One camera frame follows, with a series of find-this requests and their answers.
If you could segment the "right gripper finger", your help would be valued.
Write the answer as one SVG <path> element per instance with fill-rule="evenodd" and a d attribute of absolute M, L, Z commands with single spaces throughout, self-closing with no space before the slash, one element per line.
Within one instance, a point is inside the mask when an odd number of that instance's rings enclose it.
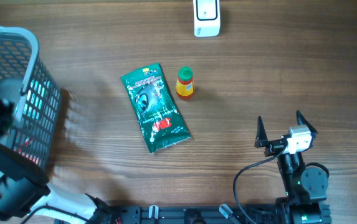
<path fill-rule="evenodd" d="M 264 128 L 264 123 L 262 117 L 258 116 L 257 118 L 257 134 L 255 137 L 255 147 L 267 147 L 269 145 L 269 140 Z"/>
<path fill-rule="evenodd" d="M 298 125 L 306 125 L 312 136 L 316 136 L 318 134 L 318 131 L 305 119 L 299 110 L 296 111 L 296 117 Z"/>

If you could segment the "red sauce bottle green cap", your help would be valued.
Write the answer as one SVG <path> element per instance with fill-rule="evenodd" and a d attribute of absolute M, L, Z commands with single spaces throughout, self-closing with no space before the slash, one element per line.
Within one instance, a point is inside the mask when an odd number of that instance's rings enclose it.
<path fill-rule="evenodd" d="M 194 95 L 193 71 L 190 67 L 182 67 L 179 70 L 176 93 L 182 100 L 188 100 Z"/>

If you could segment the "green 3M gloves packet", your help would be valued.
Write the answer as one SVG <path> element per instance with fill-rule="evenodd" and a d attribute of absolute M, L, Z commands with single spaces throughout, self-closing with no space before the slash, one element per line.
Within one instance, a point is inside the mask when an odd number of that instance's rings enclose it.
<path fill-rule="evenodd" d="M 120 77 L 150 153 L 191 139 L 158 63 Z"/>

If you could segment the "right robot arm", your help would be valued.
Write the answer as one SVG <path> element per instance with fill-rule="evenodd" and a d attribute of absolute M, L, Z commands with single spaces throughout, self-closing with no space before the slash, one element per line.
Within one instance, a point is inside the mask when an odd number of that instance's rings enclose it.
<path fill-rule="evenodd" d="M 274 220 L 277 223 L 328 224 L 332 222 L 330 206 L 324 204 L 330 173 L 317 162 L 306 164 L 302 153 L 313 147 L 318 131 L 296 111 L 297 125 L 280 139 L 269 140 L 262 118 L 257 120 L 255 147 L 263 147 L 266 157 L 276 157 L 287 196 L 277 198 Z"/>

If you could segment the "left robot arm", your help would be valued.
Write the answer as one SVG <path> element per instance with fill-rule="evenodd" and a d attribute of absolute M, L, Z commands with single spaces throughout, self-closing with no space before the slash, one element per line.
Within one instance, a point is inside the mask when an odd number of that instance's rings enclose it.
<path fill-rule="evenodd" d="M 14 104 L 0 99 L 0 139 L 14 122 Z M 0 220 L 33 215 L 52 217 L 67 223 L 111 223 L 112 212 L 99 198 L 73 194 L 49 182 L 34 162 L 0 143 Z"/>

